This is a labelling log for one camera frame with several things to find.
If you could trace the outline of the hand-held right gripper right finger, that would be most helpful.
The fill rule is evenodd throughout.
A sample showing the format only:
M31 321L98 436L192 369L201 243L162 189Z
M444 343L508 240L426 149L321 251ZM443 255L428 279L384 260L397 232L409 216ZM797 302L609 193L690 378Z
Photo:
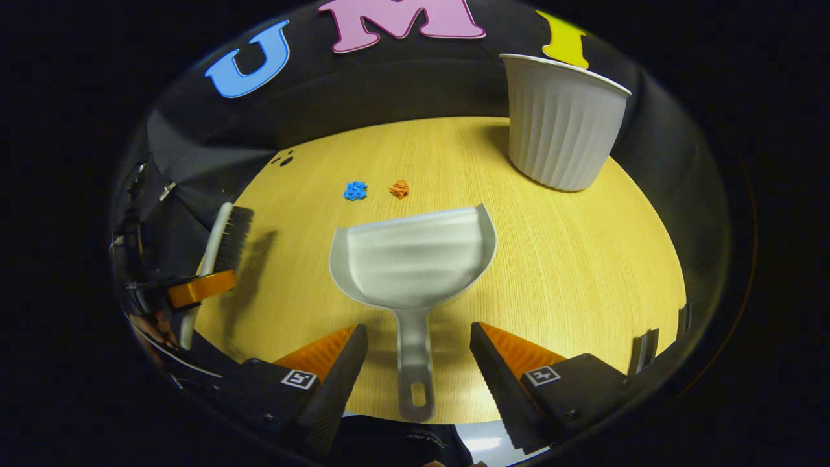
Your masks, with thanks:
M469 349L525 454L577 437L631 397L628 378L590 353L565 358L485 322L472 323Z

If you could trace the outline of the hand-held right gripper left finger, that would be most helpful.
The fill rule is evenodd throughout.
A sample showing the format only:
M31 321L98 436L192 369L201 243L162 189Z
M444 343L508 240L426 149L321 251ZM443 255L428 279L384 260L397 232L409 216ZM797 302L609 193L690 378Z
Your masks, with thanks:
M326 455L367 352L366 326L347 326L272 363L241 363L215 383L214 401L267 441Z

